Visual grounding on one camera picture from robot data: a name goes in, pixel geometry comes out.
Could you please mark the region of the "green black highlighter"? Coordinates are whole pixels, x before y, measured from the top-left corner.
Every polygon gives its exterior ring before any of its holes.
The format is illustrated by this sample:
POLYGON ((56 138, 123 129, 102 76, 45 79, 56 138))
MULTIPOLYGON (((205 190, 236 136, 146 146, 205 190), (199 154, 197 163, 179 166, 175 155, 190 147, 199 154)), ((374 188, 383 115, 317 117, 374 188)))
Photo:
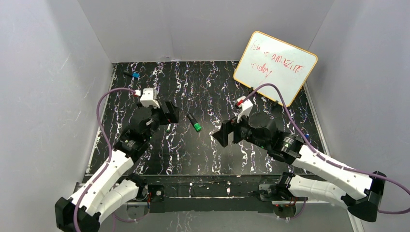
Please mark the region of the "green black highlighter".
POLYGON ((189 119, 190 123, 195 126, 198 122, 192 114, 187 114, 187 118, 189 119))

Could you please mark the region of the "green highlighter cap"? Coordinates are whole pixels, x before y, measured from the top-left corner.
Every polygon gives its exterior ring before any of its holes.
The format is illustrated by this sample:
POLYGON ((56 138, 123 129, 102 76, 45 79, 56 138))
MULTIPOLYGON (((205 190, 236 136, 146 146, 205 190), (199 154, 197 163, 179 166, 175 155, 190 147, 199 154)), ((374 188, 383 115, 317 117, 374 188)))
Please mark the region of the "green highlighter cap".
POLYGON ((199 123, 195 123, 193 126, 197 132, 202 130, 202 126, 199 123))

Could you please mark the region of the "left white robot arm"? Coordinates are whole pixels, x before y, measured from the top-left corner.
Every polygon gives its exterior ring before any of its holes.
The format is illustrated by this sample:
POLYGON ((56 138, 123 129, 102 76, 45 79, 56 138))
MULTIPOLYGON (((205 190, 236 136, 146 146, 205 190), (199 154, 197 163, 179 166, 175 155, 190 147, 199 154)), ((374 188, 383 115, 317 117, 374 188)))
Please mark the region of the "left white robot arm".
POLYGON ((179 122, 180 109, 171 101, 159 108, 138 105, 130 124, 110 149, 111 156, 73 195, 55 204, 57 228, 63 232, 97 232, 101 224, 127 201, 141 193, 146 183, 137 174, 123 177, 146 152, 160 126, 179 122))

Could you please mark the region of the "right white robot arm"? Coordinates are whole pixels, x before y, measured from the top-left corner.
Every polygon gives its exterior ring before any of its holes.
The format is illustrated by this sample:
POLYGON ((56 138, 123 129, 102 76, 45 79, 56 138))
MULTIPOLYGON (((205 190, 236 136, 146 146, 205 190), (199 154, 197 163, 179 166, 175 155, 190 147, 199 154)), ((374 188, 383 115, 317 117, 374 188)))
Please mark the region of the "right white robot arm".
POLYGON ((361 220, 376 221, 384 180, 376 179, 373 174, 350 172, 333 158, 311 151, 301 139, 279 130, 275 121, 269 118, 243 116, 225 120, 213 137, 226 147, 230 133, 235 144, 245 140, 266 150, 274 160, 305 169, 321 178, 314 180, 284 172, 275 185, 261 190, 260 194, 265 198, 312 198, 347 209, 361 220))

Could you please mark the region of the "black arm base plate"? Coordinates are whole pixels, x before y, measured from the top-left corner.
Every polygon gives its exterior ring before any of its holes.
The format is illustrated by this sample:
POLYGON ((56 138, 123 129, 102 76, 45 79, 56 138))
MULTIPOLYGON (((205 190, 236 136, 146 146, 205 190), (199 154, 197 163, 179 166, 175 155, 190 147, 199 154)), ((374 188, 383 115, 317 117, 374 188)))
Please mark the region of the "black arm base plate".
POLYGON ((139 197, 126 206, 148 206, 151 213, 256 211, 290 213, 301 208, 305 198, 281 198, 271 188, 279 175, 143 175, 150 200, 139 197))

